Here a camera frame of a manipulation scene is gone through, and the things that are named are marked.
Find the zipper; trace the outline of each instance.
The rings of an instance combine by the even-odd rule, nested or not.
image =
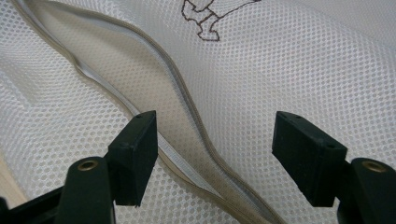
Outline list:
[[[62,5],[58,2],[49,2],[56,7]],[[73,61],[72,63],[83,76],[95,80],[103,88],[105,88],[112,95],[118,98],[132,114],[138,114],[137,109],[129,102],[129,100],[127,100],[120,92],[118,92],[102,77],[95,75],[95,73],[86,64],[82,63],[68,50],[66,50],[65,47],[41,24],[41,22],[35,17],[32,11],[30,11],[29,7],[26,6],[23,0],[18,0],[16,1],[16,3],[17,4],[15,5],[17,10],[23,15],[26,20],[29,21],[29,23],[31,23],[35,27],[35,29],[41,34],[41,37],[49,41],[53,47],[56,47],[56,49],[59,50],[67,58],[71,59]],[[199,116],[198,110],[191,99],[190,93],[188,92],[186,84],[181,74],[179,73],[175,63],[173,62],[171,57],[151,37],[146,35],[139,28],[125,21],[119,21],[98,12],[93,12],[69,5],[67,6],[73,9],[73,11],[71,11],[73,14],[78,15],[81,18],[88,20],[89,22],[102,28],[107,28],[114,32],[119,32],[133,37],[137,39],[140,43],[144,44],[147,49],[153,51],[153,55],[159,62],[164,62],[164,68],[166,68],[167,70],[166,72],[168,73],[168,75],[171,75],[170,77],[172,77],[173,80],[176,82],[179,88],[179,92],[181,93],[181,96],[183,97],[183,100],[186,103],[191,113],[191,117],[198,129],[200,137],[205,144],[206,152],[209,154],[212,161],[220,168],[221,172],[224,174],[228,182],[232,183],[234,188],[237,191],[241,192],[244,198],[250,203],[250,205],[252,205],[252,207],[255,208],[255,210],[259,214],[262,214],[264,217],[274,221],[275,223],[285,223],[282,217],[280,217],[254,189],[246,184],[237,173],[235,173],[227,164],[225,164],[225,161],[219,156],[218,152],[215,150],[207,135],[205,126]],[[163,144],[162,146],[160,146],[160,149],[170,159],[170,161],[174,165],[179,167],[180,171],[182,171],[184,175],[186,175],[188,178],[191,178],[191,181],[193,181],[193,183],[197,185],[196,187],[198,189],[204,191],[205,193],[209,193],[214,197],[219,197],[219,193],[216,192],[199,174],[197,174],[194,169],[190,167],[188,163],[183,158],[181,158],[181,156],[178,155],[178,153],[166,142],[166,140],[160,134],[159,136],[159,144],[160,142]],[[222,203],[227,203],[221,197],[219,199],[223,201]]]

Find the wooden surface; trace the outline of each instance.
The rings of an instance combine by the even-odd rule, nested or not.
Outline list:
[[[0,153],[0,197],[6,198],[8,208],[27,202]]]

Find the black clamp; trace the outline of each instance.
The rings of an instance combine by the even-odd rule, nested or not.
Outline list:
[[[396,223],[396,173],[383,162],[345,161],[347,148],[301,116],[276,113],[273,154],[315,207],[340,200],[340,223]]]
[[[139,206],[158,157],[156,112],[135,116],[107,154],[72,164],[63,187],[11,210],[0,198],[0,223],[115,223],[113,201]]]

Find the black stitching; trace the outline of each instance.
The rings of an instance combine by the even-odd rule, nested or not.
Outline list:
[[[239,7],[237,7],[237,8],[234,8],[233,10],[231,10],[231,11],[225,13],[225,14],[222,15],[221,17],[220,17],[219,15],[217,15],[214,11],[212,11],[212,10],[209,8],[210,5],[212,5],[212,3],[213,3],[214,1],[215,1],[215,0],[211,0],[202,10],[196,10],[197,6],[196,6],[195,4],[193,4],[193,3],[192,3],[191,1],[189,1],[189,0],[184,0],[183,6],[182,6],[182,8],[181,8],[181,15],[183,16],[184,20],[186,20],[186,21],[195,21],[195,23],[200,27],[201,31],[198,32],[197,35],[198,35],[198,37],[199,37],[200,39],[202,39],[202,40],[204,40],[204,41],[214,41],[214,42],[220,41],[219,33],[218,33],[217,30],[214,30],[214,29],[213,29],[213,26],[214,26],[218,21],[220,21],[221,19],[223,19],[224,17],[226,17],[228,14],[230,14],[230,13],[232,13],[232,12],[238,10],[239,8],[244,7],[245,5],[248,5],[248,4],[251,4],[251,3],[260,2],[261,0],[252,0],[251,2],[242,4],[241,6],[239,6]],[[185,12],[184,12],[184,8],[185,8],[185,6],[186,6],[186,2],[189,2],[189,3],[192,5],[192,11],[194,11],[195,13],[203,13],[205,10],[208,10],[208,11],[209,11],[209,14],[208,14],[206,17],[204,17],[202,20],[200,20],[200,21],[197,21],[197,20],[194,19],[194,18],[188,18],[187,15],[186,15]],[[209,33],[214,33],[214,34],[216,34],[216,38],[210,39],[210,38],[201,37],[201,34],[204,32],[203,22],[207,21],[207,20],[208,20],[209,18],[211,18],[212,16],[216,17],[216,20],[213,21],[213,23],[210,25],[210,27],[209,27],[209,29],[208,29],[208,32],[209,32]]]

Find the metal rivet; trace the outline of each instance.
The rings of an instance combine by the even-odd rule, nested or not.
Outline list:
[[[387,171],[387,168],[375,161],[363,161],[362,164],[367,169],[377,173],[384,173]]]
[[[80,171],[89,171],[98,165],[97,161],[84,161],[78,165]]]

